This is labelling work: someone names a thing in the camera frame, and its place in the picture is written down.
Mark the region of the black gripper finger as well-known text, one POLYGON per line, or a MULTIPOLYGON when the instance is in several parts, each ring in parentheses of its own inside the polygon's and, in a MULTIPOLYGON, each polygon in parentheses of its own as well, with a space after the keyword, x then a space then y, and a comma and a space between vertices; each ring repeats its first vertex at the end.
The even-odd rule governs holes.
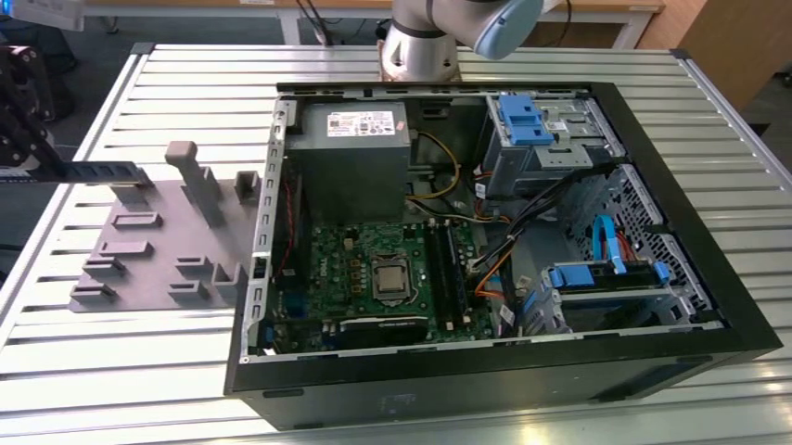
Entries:
POLYGON ((1 45, 1 128, 47 139, 55 104, 43 57, 31 46, 1 45))
POLYGON ((1 183, 59 183, 64 178, 64 161, 41 123, 3 115, 1 183))

